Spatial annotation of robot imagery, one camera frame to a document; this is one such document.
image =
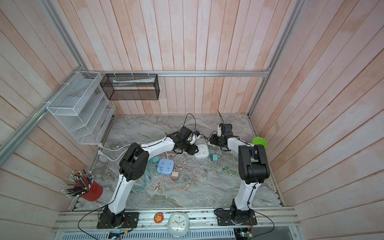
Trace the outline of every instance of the robotic arm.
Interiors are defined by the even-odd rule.
[[[210,143],[221,148],[238,154],[239,175],[243,180],[239,192],[232,201],[228,218],[235,224],[248,222],[252,219],[252,199],[259,186],[265,179],[269,178],[270,170],[263,145],[254,145],[234,136],[231,124],[220,123],[217,127],[217,135],[213,134],[209,139]],[[225,210],[222,210],[221,216],[225,216]],[[229,221],[220,221],[219,225],[232,225]]]
[[[179,131],[155,142],[142,145],[132,143],[120,160],[119,180],[110,204],[104,208],[100,216],[98,228],[119,228],[123,225],[124,219],[127,218],[124,216],[124,210],[129,193],[136,180],[144,174],[149,159],[175,149],[193,155],[198,151],[194,145],[198,138],[200,138],[198,131],[192,132],[183,126]]]

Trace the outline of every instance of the green bowl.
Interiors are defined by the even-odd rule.
[[[255,137],[253,140],[252,140],[252,144],[255,144],[255,145],[263,145],[264,148],[266,148],[268,146],[268,143],[266,142],[266,140],[262,137]]]

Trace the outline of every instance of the white power strip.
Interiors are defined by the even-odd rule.
[[[209,156],[209,148],[206,144],[197,144],[198,152],[195,153],[196,159],[206,159]]]

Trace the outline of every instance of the marble table surface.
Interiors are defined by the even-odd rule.
[[[217,129],[220,123],[218,115],[195,115],[196,129],[205,136]],[[166,133],[177,131],[182,126],[185,115],[141,115],[141,116],[116,116],[107,137],[105,147],[117,149],[133,142],[149,142],[161,139]],[[240,136],[245,141],[252,141],[253,133],[249,125],[248,117],[242,114],[223,114],[225,123],[231,123],[233,133]],[[185,126],[191,130],[195,127],[195,121],[188,116]],[[198,139],[197,144],[205,143],[204,139]],[[103,149],[103,152],[112,159],[116,159],[123,150],[112,152]],[[218,147],[210,150],[210,153],[218,154],[219,161],[214,164],[217,170],[221,171],[221,166],[233,166],[233,173],[238,171],[237,155],[231,152],[223,152]],[[174,159],[176,154],[170,153],[170,158]],[[92,210],[101,207],[112,197],[119,175],[119,162],[110,161],[105,156],[99,156],[97,163],[92,171],[94,179],[102,185],[104,191],[102,196],[95,202],[88,202],[79,198],[75,210]],[[164,178],[159,175],[156,167],[150,172],[151,179],[148,178],[148,171],[145,172],[147,186],[139,192],[130,193],[126,209],[167,209],[167,208],[217,208],[229,207],[232,199],[237,195],[241,179],[240,177],[229,177],[225,173],[217,173],[206,159],[195,159],[187,153],[177,156],[176,161],[182,161],[189,166],[195,174],[196,182],[191,184],[183,192],[178,192],[170,181],[162,184],[161,188],[155,192],[154,185]],[[136,185],[141,186],[143,177],[137,180]],[[179,189],[183,189],[187,184],[185,171],[179,172],[179,179],[175,180]],[[252,206],[276,206],[281,202],[276,194],[276,188],[270,179],[266,179],[257,190]]]

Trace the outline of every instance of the wooden plank wall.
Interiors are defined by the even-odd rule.
[[[384,1],[308,1],[252,120],[308,239],[384,236]]]
[[[38,0],[0,1],[0,43],[3,144],[78,65]],[[44,239],[71,202],[62,182],[93,154],[48,115],[0,169],[2,238]]]
[[[263,70],[297,0],[52,0],[95,71]],[[118,114],[247,113],[258,77],[159,78],[158,101]]]

